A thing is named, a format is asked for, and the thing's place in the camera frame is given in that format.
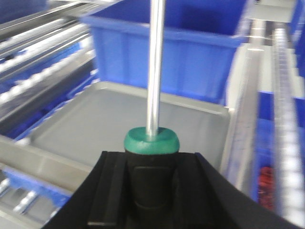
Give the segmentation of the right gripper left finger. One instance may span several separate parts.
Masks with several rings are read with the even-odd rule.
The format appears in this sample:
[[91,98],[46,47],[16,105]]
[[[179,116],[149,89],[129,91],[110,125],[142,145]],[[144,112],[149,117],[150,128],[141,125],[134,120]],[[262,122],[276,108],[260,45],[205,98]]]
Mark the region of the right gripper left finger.
[[103,151],[90,174],[45,229],[123,229],[127,219],[126,154]]

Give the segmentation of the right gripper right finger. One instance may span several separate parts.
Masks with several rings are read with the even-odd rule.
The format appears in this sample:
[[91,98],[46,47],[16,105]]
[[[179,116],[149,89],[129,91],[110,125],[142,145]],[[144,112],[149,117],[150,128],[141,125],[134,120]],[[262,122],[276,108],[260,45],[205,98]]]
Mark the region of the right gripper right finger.
[[229,183],[201,154],[179,153],[179,229],[295,229]]

